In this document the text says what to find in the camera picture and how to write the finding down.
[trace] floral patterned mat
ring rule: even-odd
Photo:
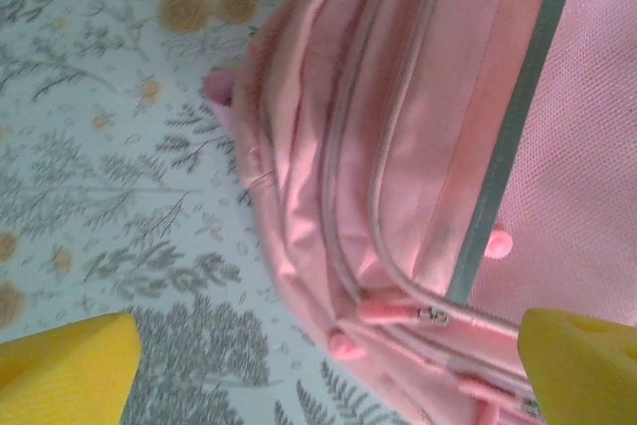
[[[123,424],[403,423],[279,303],[200,93],[285,0],[0,0],[0,341],[132,311]]]

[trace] pink backpack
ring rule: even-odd
[[[541,423],[529,308],[636,324],[637,0],[292,0],[233,83],[279,294],[410,423]]]

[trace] pink mesh panel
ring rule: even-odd
[[[471,303],[637,320],[637,0],[568,0]]]

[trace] yellow foam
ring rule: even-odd
[[[141,343],[110,314],[0,344],[0,424],[116,425]]]
[[[637,424],[636,328],[536,309],[518,349],[548,425]]]

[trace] pink fabric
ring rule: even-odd
[[[538,423],[528,308],[637,320],[637,0],[567,1],[472,308],[444,300],[540,2],[292,0],[232,108],[206,83],[282,299],[410,423]]]

